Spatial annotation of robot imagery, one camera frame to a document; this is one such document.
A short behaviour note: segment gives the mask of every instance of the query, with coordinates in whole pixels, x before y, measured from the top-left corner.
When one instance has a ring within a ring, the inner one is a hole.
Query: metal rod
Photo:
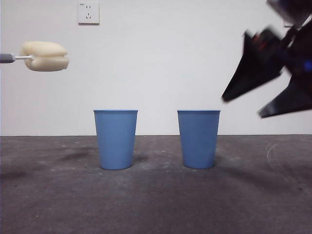
[[[34,60],[34,56],[33,55],[15,56],[15,59],[31,59],[31,60]]]

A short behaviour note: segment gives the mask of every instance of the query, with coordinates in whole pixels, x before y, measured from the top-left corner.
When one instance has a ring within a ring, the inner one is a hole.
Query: electrical outlet
[[[81,2],[78,4],[79,24],[99,24],[99,3]]]

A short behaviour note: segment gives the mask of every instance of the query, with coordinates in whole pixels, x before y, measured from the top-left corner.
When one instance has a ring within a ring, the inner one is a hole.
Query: foam sponge
[[[34,59],[25,60],[25,64],[30,70],[37,72],[60,71],[66,69],[69,63],[69,59],[64,57],[67,55],[66,49],[53,42],[25,42],[20,55],[33,55]]]

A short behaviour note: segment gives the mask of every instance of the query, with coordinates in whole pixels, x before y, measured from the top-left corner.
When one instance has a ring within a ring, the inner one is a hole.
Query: gray handle
[[[15,62],[13,54],[0,54],[0,63],[12,63]]]

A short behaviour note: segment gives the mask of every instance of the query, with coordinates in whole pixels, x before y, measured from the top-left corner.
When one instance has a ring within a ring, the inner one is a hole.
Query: black plastic part
[[[270,29],[266,29],[260,34],[259,41],[266,44],[262,50],[259,50],[251,36],[245,33],[243,56],[222,95],[224,101],[233,100],[280,76],[284,65],[275,54],[280,39]]]
[[[0,54],[0,63],[12,63],[15,58],[12,54]]]
[[[259,115],[265,118],[312,109],[312,93],[307,90],[309,87],[292,79],[283,92],[259,111]]]

